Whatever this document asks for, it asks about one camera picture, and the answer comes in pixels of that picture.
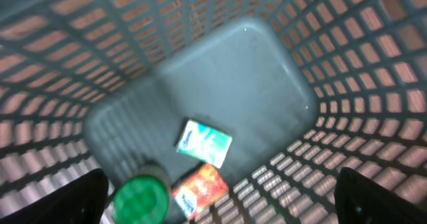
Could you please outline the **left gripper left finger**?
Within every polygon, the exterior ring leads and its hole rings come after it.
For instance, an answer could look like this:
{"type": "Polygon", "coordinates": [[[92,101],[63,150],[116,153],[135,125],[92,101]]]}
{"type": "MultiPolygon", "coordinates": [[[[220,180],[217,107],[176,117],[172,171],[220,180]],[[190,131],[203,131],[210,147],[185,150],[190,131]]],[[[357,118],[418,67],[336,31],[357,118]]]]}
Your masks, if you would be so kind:
{"type": "Polygon", "coordinates": [[[94,169],[42,199],[1,218],[1,224],[99,223],[107,202],[108,178],[94,169]]]}

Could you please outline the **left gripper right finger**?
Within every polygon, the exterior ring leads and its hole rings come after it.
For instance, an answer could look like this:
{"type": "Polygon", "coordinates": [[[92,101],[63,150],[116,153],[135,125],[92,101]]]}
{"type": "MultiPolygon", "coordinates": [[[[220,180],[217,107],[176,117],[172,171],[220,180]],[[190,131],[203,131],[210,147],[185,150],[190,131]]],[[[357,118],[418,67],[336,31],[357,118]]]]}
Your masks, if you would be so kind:
{"type": "Polygon", "coordinates": [[[339,224],[422,224],[426,212],[359,172],[343,167],[334,190],[339,224]]]}

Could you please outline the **orange tissue pack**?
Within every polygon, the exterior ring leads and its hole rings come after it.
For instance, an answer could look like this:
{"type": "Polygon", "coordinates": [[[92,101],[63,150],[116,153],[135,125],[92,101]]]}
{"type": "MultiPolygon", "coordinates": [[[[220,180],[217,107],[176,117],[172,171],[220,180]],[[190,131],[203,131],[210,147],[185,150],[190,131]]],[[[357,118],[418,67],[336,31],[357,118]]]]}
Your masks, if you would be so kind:
{"type": "Polygon", "coordinates": [[[173,191],[173,198],[187,220],[200,213],[228,193],[228,184],[215,166],[204,163],[173,191]]]}

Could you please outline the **green bottle cap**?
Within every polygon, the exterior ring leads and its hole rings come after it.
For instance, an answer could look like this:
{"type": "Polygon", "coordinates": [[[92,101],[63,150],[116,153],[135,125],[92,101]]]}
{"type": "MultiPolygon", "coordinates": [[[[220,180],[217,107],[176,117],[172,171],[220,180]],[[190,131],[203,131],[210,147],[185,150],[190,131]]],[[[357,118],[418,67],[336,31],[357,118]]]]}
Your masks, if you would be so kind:
{"type": "Polygon", "coordinates": [[[159,165],[144,165],[116,192],[113,219],[117,224],[161,224],[171,202],[171,181],[159,165]]]}

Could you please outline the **grey plastic mesh basket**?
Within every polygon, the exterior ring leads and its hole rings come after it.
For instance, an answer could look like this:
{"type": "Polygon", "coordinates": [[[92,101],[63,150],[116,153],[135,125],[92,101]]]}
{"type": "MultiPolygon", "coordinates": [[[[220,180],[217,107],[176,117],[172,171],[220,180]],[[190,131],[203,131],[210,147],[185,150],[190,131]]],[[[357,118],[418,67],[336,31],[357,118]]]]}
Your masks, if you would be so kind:
{"type": "Polygon", "coordinates": [[[198,223],[336,223],[349,167],[426,209],[426,0],[1,0],[1,216],[93,169],[173,185],[232,136],[198,223]]]}

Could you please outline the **teal tissue pack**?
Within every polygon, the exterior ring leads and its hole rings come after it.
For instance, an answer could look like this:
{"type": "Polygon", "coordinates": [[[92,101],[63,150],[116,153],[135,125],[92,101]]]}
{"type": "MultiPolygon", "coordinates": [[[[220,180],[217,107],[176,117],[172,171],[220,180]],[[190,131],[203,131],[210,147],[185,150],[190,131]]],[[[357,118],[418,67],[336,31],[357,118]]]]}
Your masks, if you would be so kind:
{"type": "Polygon", "coordinates": [[[177,142],[176,152],[189,155],[220,169],[233,137],[209,125],[189,119],[177,142]]]}

